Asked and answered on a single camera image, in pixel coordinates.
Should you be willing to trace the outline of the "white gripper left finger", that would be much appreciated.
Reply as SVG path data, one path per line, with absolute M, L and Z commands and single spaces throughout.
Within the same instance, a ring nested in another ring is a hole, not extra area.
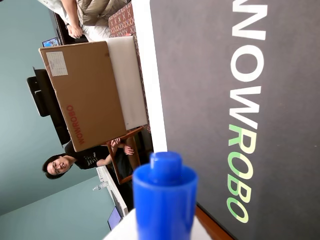
M 131 210 L 123 220 L 111 230 L 104 238 L 104 240 L 137 240 L 137 219 L 136 209 Z

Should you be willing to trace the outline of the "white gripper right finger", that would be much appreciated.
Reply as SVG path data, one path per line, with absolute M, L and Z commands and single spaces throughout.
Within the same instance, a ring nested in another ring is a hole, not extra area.
M 200 223 L 197 216 L 194 216 L 193 218 L 190 239 L 191 240 L 210 240 L 210 235 L 207 233 L 206 229 Z

